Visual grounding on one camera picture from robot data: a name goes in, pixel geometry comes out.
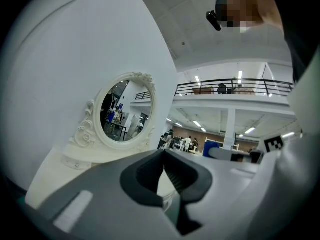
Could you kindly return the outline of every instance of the ceiling lamp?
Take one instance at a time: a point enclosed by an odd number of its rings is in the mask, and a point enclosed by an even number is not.
[[[200,83],[199,77],[195,76],[194,78],[195,78],[195,80],[198,82],[198,85],[199,85],[199,86],[201,86],[201,83]]]
[[[242,71],[239,71],[239,75],[238,75],[238,84],[241,84],[241,79],[242,79]]]
[[[245,132],[245,134],[249,134],[249,133],[253,132],[255,129],[256,129],[255,127],[251,127],[249,130],[247,130]]]
[[[193,121],[196,126],[201,127],[201,125],[197,121]]]
[[[282,138],[288,138],[288,137],[293,136],[293,135],[295,135],[295,133],[294,132],[290,132],[290,133],[287,133],[285,135],[282,135]]]

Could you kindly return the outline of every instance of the black earbud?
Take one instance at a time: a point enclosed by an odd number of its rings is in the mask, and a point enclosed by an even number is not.
[[[217,15],[214,10],[208,11],[206,13],[206,19],[211,23],[211,25],[215,28],[216,31],[221,30],[221,25],[218,21]]]

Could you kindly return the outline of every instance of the white column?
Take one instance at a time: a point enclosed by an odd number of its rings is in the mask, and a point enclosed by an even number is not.
[[[228,109],[228,120],[226,123],[226,132],[223,142],[224,150],[231,150],[235,144],[235,123],[236,123],[236,109]]]

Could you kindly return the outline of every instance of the white curved panel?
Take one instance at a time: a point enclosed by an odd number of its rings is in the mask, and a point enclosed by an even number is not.
[[[49,18],[23,42],[8,68],[14,74],[1,108],[2,164],[24,189],[52,148],[64,152],[87,102],[115,78],[131,72],[152,76],[161,105],[151,149],[158,145],[177,87],[174,62],[143,1],[75,0]]]
[[[14,23],[12,33],[14,39],[11,45],[18,49],[25,38],[40,24],[46,17],[59,8],[74,0],[33,0],[23,10],[21,16]]]

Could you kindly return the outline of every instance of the balcony railing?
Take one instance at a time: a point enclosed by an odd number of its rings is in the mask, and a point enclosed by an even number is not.
[[[286,97],[294,89],[290,82],[244,78],[217,79],[178,84],[174,96],[186,95],[255,95]],[[135,100],[150,99],[148,91],[138,93]]]
[[[135,101],[144,100],[144,99],[150,99],[150,93],[148,91],[138,93],[135,97]]]

